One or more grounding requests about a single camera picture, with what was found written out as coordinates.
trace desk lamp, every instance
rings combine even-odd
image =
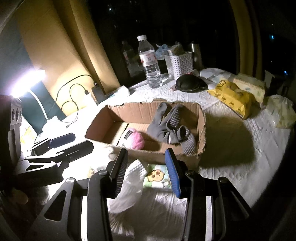
[[[48,117],[46,115],[46,112],[38,99],[38,97],[32,92],[31,88],[37,84],[39,81],[45,79],[45,70],[30,70],[26,74],[24,74],[16,83],[14,86],[11,95],[14,98],[20,98],[22,95],[24,95],[26,92],[29,92],[33,97],[37,100],[43,114],[46,120],[48,120]]]

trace plastic water bottle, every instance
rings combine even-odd
[[[151,88],[158,88],[162,86],[162,78],[154,47],[147,41],[146,35],[141,35],[137,38],[139,40],[138,52],[145,70],[148,84]]]
[[[131,77],[136,76],[140,67],[137,61],[137,56],[133,50],[133,48],[128,44],[127,41],[122,41],[122,53],[126,60],[126,65],[128,67],[128,71]]]

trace curtain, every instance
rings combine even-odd
[[[69,88],[81,84],[91,92],[94,81],[105,93],[120,86],[97,35],[87,5],[83,0],[25,0],[17,9],[16,19],[29,57],[37,69],[46,71],[43,84],[59,107],[71,100]],[[85,107],[84,90],[75,85],[71,96],[79,109]],[[76,111],[69,102],[62,111],[69,115]]]

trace tissue box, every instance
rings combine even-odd
[[[265,83],[263,81],[246,74],[239,73],[237,78],[233,79],[233,83],[235,83],[241,90],[252,93],[255,96],[256,101],[263,103],[265,95]]]
[[[191,102],[168,103],[171,107],[177,104],[184,106],[180,112],[181,125],[187,126],[195,136],[197,153],[187,156],[183,154],[180,145],[158,142],[146,132],[161,102],[163,101],[105,106],[92,121],[85,137],[112,146],[115,153],[119,153],[121,149],[117,146],[119,139],[127,127],[132,127],[142,133],[145,146],[143,150],[129,149],[129,161],[139,159],[150,164],[165,164],[165,151],[167,148],[172,148],[177,159],[184,161],[188,168],[196,168],[205,149],[205,117],[200,106]]]

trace bottle cap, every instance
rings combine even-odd
[[[143,40],[146,40],[147,37],[146,37],[146,35],[140,35],[140,36],[137,37],[137,39],[138,39],[139,41],[143,41]]]

